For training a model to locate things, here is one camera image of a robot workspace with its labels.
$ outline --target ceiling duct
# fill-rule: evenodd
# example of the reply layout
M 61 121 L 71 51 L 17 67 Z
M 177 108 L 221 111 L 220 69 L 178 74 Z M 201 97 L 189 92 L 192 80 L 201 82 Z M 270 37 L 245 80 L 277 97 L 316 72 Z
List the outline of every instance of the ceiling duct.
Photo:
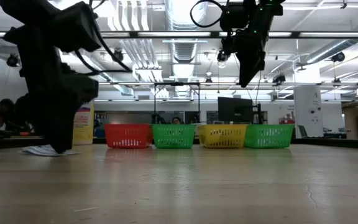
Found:
M 318 63 L 324 59 L 327 59 L 329 57 L 332 57 L 343 50 L 348 49 L 349 47 L 352 47 L 353 45 L 358 44 L 358 39 L 349 39 L 349 40 L 336 40 L 328 45 L 325 45 L 321 49 L 311 53 L 307 56 L 305 59 L 306 63 L 300 63 L 300 65 L 305 66 L 309 64 Z
M 183 0 L 165 0 L 165 17 L 167 18 L 168 30 L 198 30 L 199 27 L 197 27 L 190 19 L 190 9 L 196 2 L 197 0 L 189 0 L 186 2 L 183 2 Z M 193 9 L 193 17 L 197 23 L 204 23 L 207 7 L 208 3 L 203 2 Z M 196 57 L 198 44 L 180 43 L 181 40 L 183 39 L 171 44 L 172 62 L 179 63 L 172 65 L 172 72 L 176 77 L 189 79 L 194 72 L 194 65 L 189 63 L 194 61 Z M 178 94 L 183 96 L 189 94 L 189 92 L 180 92 Z

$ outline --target white column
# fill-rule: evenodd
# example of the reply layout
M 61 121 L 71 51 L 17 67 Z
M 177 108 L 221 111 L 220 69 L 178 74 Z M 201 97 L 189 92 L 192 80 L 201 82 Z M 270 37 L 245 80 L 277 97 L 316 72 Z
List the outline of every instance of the white column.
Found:
M 323 137 L 323 113 L 320 87 L 294 88 L 296 137 L 301 138 L 298 125 L 305 127 L 308 137 Z

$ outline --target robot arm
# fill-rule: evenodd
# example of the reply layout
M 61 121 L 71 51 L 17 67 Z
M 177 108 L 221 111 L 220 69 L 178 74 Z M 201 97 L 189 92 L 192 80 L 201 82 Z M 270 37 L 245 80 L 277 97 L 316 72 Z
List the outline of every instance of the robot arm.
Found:
M 269 30 L 274 16 L 283 15 L 281 3 L 285 0 L 243 0 L 243 2 L 228 2 L 221 6 L 214 0 L 199 0 L 210 2 L 222 9 L 221 17 L 210 25 L 198 24 L 191 15 L 192 21 L 198 27 L 211 27 L 220 21 L 221 29 L 227 32 L 222 39 L 222 50 L 219 51 L 218 61 L 227 60 L 235 53 L 240 61 L 240 85 L 246 87 L 257 72 L 265 69 L 265 46 L 269 39 Z
M 20 76 L 29 91 L 16 108 L 58 153 L 63 153 L 71 149 L 76 111 L 97 97 L 99 83 L 67 70 L 57 48 L 63 52 L 100 48 L 95 15 L 84 2 L 62 11 L 47 0 L 0 0 L 0 5 L 24 24 L 4 36 L 17 45 Z

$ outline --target table surface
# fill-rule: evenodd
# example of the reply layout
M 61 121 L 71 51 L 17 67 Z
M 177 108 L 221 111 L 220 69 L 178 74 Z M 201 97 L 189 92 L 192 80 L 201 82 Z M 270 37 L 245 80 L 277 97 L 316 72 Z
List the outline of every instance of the table surface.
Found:
M 358 149 L 0 150 L 0 223 L 358 223 Z

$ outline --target basket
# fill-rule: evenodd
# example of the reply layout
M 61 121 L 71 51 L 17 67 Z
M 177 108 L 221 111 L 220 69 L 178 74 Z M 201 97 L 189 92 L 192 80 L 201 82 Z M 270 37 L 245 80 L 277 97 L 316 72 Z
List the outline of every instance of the basket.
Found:
M 153 124 L 154 144 L 162 149 L 189 149 L 193 146 L 194 124 Z
M 245 124 L 207 124 L 198 126 L 200 144 L 211 148 L 243 147 Z
M 145 148 L 153 141 L 149 124 L 105 124 L 107 145 L 111 148 Z
M 293 125 L 255 124 L 247 127 L 246 147 L 285 148 L 291 144 Z

